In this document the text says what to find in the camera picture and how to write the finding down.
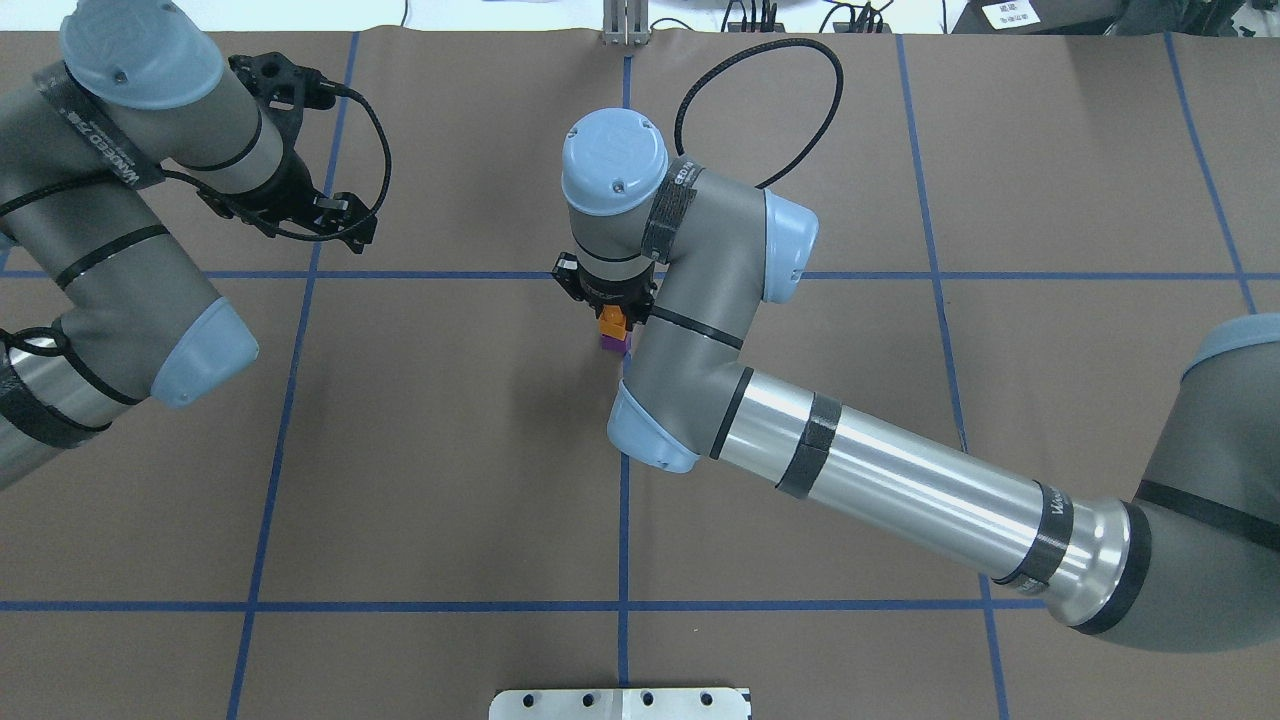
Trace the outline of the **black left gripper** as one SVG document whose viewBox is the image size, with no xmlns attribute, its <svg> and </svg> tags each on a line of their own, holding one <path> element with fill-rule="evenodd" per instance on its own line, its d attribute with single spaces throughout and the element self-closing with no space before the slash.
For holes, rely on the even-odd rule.
<svg viewBox="0 0 1280 720">
<path fill-rule="evenodd" d="M 261 187 L 223 196 L 274 225 L 292 222 L 315 234 L 332 234 L 332 240 L 340 241 L 352 254 L 364 254 L 378 231 L 378 217 L 367 215 L 367 206 L 357 195 L 339 192 L 330 197 L 320 193 L 296 150 L 284 151 L 280 167 Z M 324 222 L 324 217 L 342 218 Z"/>
</svg>

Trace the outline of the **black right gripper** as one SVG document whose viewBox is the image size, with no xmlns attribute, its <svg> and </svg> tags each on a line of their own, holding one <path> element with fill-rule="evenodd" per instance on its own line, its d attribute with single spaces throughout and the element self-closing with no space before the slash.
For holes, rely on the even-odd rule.
<svg viewBox="0 0 1280 720">
<path fill-rule="evenodd" d="M 646 323 L 652 314 L 658 290 L 654 282 L 655 263 L 636 258 L 643 263 L 637 269 L 627 263 L 603 260 L 594 255 L 579 258 L 562 252 L 554 265 L 554 279 L 575 301 L 586 302 L 596 319 L 607 307 L 622 311 L 626 325 Z"/>
</svg>

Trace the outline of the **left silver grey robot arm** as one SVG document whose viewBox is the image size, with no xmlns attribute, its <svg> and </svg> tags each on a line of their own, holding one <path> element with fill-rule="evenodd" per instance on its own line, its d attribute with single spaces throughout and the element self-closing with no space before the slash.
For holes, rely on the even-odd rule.
<svg viewBox="0 0 1280 720">
<path fill-rule="evenodd" d="M 173 1 L 81 1 L 60 58 L 3 97 L 3 243 L 70 307 L 3 332 L 3 486 L 155 398 L 186 407 L 259 342 L 141 191 L 179 181 L 269 237 L 362 252 L 380 201 L 324 193 L 303 113 L 367 100 L 279 53 L 224 56 Z"/>
</svg>

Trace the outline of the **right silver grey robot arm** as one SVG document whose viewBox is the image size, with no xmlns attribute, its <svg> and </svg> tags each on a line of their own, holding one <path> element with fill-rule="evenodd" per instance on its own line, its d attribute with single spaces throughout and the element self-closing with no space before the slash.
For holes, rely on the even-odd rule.
<svg viewBox="0 0 1280 720">
<path fill-rule="evenodd" d="M 643 327 L 607 434 L 669 473 L 726 462 L 1043 605 L 1062 626 L 1166 653 L 1277 639 L 1277 315 L 1213 328 L 1130 498 L 1066 489 L 742 360 L 763 304 L 797 292 L 818 215 L 727 178 L 632 109 L 577 119 L 561 190 L 566 292 Z"/>
</svg>

